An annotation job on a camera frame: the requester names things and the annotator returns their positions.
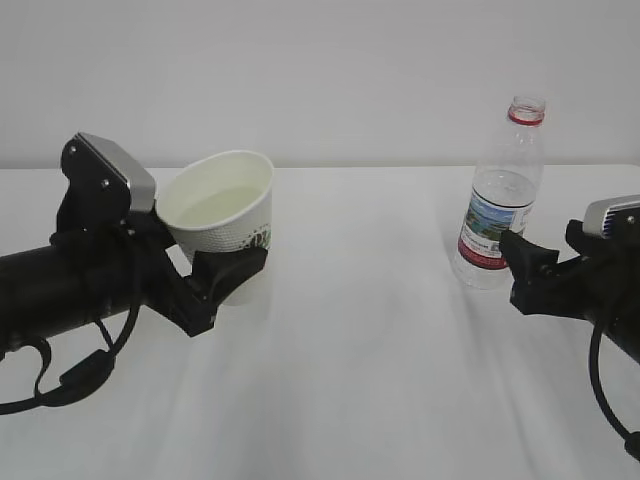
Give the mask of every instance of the paper cup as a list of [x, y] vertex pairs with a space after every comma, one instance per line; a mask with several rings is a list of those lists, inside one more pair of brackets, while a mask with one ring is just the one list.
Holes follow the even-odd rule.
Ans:
[[[189, 262], [197, 250], [269, 249], [273, 173], [271, 160], [260, 153], [219, 153], [180, 172], [161, 190], [156, 212]], [[259, 288], [260, 275], [245, 282], [224, 303], [249, 302]]]

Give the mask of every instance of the white table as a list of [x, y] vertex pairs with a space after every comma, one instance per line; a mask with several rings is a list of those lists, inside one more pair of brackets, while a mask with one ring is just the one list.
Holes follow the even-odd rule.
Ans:
[[[176, 170], [152, 173], [163, 184]], [[590, 325], [523, 317], [508, 285], [454, 279], [471, 174], [278, 170], [262, 297], [196, 339], [145, 308], [97, 394], [0, 418], [0, 476], [637, 479], [591, 394]], [[0, 171], [0, 254], [47, 242], [65, 187], [55, 170]], [[570, 218], [639, 191], [636, 167], [548, 167], [527, 237], [566, 257]], [[99, 345], [95, 327], [55, 338], [45, 384]], [[30, 395], [27, 350], [0, 365], [0, 400]], [[602, 376], [640, 427], [640, 367], [606, 341]]]

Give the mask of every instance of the cable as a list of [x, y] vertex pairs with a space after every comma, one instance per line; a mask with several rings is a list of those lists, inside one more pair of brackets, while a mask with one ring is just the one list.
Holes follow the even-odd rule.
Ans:
[[129, 340], [129, 337], [133, 332], [133, 328], [136, 325], [136, 321], [138, 320], [140, 306], [142, 305], [142, 268], [140, 265], [140, 258], [136, 252], [136, 245], [127, 232], [123, 232], [120, 229], [118, 229], [117, 231], [124, 238], [124, 241], [128, 246], [133, 285], [131, 293], [131, 303], [129, 306], [127, 319], [124, 322], [122, 331], [120, 332], [120, 335], [118, 335], [113, 348], [111, 348], [111, 352], [113, 352], [114, 356], [120, 353], [124, 345], [127, 343], [127, 340]]
[[609, 324], [610, 319], [610, 315], [603, 315], [596, 319], [595, 326], [593, 327], [591, 342], [589, 344], [589, 378], [591, 379], [591, 388], [593, 389], [593, 394], [596, 397], [600, 410], [602, 410], [602, 413], [609, 424], [616, 432], [618, 432], [618, 435], [626, 440], [629, 436], [629, 430], [622, 425], [620, 420], [618, 420], [618, 417], [613, 413], [613, 410], [611, 410], [611, 406], [609, 405], [607, 397], [604, 394], [604, 390], [602, 389], [602, 382], [600, 381], [600, 343], [602, 340], [602, 334]]

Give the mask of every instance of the white wall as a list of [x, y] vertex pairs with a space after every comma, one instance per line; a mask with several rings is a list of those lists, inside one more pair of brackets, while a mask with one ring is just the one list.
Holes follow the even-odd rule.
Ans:
[[3, 0], [0, 165], [473, 162], [514, 93], [555, 162], [640, 158], [638, 0]]

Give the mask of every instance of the cup rim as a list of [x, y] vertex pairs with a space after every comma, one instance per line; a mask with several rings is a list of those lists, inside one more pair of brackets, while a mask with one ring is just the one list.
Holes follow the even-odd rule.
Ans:
[[[262, 160], [264, 160], [264, 162], [269, 166], [269, 183], [267, 184], [267, 187], [264, 189], [264, 192], [262, 192], [260, 194], [260, 196], [258, 198], [256, 198], [253, 202], [251, 202], [249, 205], [247, 205], [246, 207], [244, 207], [242, 210], [240, 210], [237, 213], [234, 213], [232, 216], [225, 218], [224, 220], [221, 220], [219, 222], [215, 222], [215, 223], [210, 223], [207, 225], [203, 225], [200, 227], [182, 227], [182, 226], [178, 226], [178, 225], [174, 225], [170, 222], [168, 222], [166, 220], [166, 218], [163, 217], [163, 215], [160, 213], [160, 211], [158, 210], [158, 200], [160, 200], [160, 197], [162, 197], [162, 194], [165, 190], [169, 189], [171, 187], [171, 183], [173, 181], [175, 181], [178, 177], [180, 177], [181, 175], [186, 174], [187, 172], [189, 172], [190, 170], [198, 167], [200, 164], [213, 160], [217, 157], [222, 157], [224, 155], [231, 155], [231, 154], [237, 154], [237, 153], [242, 153], [242, 154], [249, 154], [249, 155], [254, 155], [256, 157], [261, 158]], [[218, 227], [223, 227], [225, 225], [228, 225], [231, 222], [236, 221], [238, 218], [242, 217], [243, 215], [245, 215], [247, 212], [249, 212], [250, 210], [252, 210], [254, 207], [256, 207], [258, 204], [260, 204], [267, 195], [269, 195], [271, 193], [271, 186], [273, 185], [273, 174], [275, 172], [275, 167], [273, 166], [273, 162], [271, 161], [271, 159], [265, 155], [264, 153], [260, 153], [260, 152], [256, 152], [253, 150], [227, 150], [224, 152], [220, 152], [220, 153], [216, 153], [214, 155], [211, 155], [209, 157], [206, 158], [202, 158], [200, 160], [197, 160], [195, 162], [193, 162], [190, 165], [187, 165], [186, 167], [184, 167], [180, 173], [178, 173], [177, 176], [175, 176], [171, 182], [166, 185], [164, 188], [162, 188], [162, 190], [160, 191], [158, 198], [156, 199], [156, 214], [158, 215], [158, 218], [160, 220], [162, 220], [162, 222], [170, 228], [173, 228], [175, 230], [180, 230], [183, 232], [204, 232], [206, 230], [211, 230], [212, 228], [218, 228]]]

